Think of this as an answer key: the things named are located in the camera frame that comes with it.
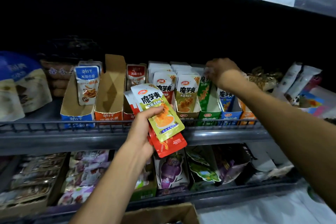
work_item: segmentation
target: yellow snack packet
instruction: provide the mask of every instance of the yellow snack packet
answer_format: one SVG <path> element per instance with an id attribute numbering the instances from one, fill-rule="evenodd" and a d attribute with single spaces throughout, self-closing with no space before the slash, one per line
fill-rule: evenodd
<path id="1" fill-rule="evenodd" d="M 140 111 L 164 106 L 163 112 L 148 119 L 160 142 L 166 141 L 184 129 L 184 124 L 157 86 L 145 83 L 133 86 L 131 90 Z"/>

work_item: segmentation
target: forearm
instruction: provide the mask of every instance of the forearm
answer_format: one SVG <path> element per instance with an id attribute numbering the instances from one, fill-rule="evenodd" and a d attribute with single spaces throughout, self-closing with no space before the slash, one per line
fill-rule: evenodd
<path id="1" fill-rule="evenodd" d="M 146 160 L 139 149 L 126 142 L 93 193 L 69 224 L 118 224 Z"/>
<path id="2" fill-rule="evenodd" d="M 251 85 L 237 93 L 287 157 L 336 210 L 336 126 L 275 99 Z"/>

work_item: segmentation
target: dark background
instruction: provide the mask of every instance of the dark background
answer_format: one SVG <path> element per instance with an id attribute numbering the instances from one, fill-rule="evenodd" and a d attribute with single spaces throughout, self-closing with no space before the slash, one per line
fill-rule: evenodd
<path id="1" fill-rule="evenodd" d="M 47 40 L 78 35 L 100 46 L 93 59 L 229 57 L 245 72 L 286 72 L 301 61 L 323 69 L 321 86 L 336 92 L 335 19 L 295 8 L 260 0 L 1 0 L 1 11 L 2 50 L 53 52 Z"/>

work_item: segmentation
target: hand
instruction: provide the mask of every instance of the hand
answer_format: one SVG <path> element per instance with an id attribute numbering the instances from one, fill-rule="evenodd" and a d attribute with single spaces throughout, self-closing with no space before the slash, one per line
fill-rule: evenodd
<path id="1" fill-rule="evenodd" d="M 151 107 L 145 111 L 138 113 L 132 123 L 126 142 L 131 143 L 138 149 L 141 155 L 147 161 L 153 154 L 153 146 L 147 139 L 148 135 L 148 118 L 159 114 L 163 111 L 163 106 Z"/>
<path id="2" fill-rule="evenodd" d="M 212 68 L 207 76 L 221 90 L 237 95 L 241 89 L 252 86 L 242 75 L 236 63 L 229 58 L 213 59 L 208 61 L 206 66 Z"/>

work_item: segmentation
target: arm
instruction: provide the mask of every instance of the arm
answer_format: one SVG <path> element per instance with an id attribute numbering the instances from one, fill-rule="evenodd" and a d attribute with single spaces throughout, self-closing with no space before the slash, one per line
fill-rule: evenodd
<path id="1" fill-rule="evenodd" d="M 212 81 L 241 99 L 314 190 L 336 212 L 336 126 L 248 82 L 229 59 L 209 61 Z"/>
<path id="2" fill-rule="evenodd" d="M 149 117 L 162 111 L 152 107 L 135 117 L 127 139 L 95 190 L 69 224 L 118 224 L 124 215 L 137 179 L 153 154 L 147 140 Z"/>

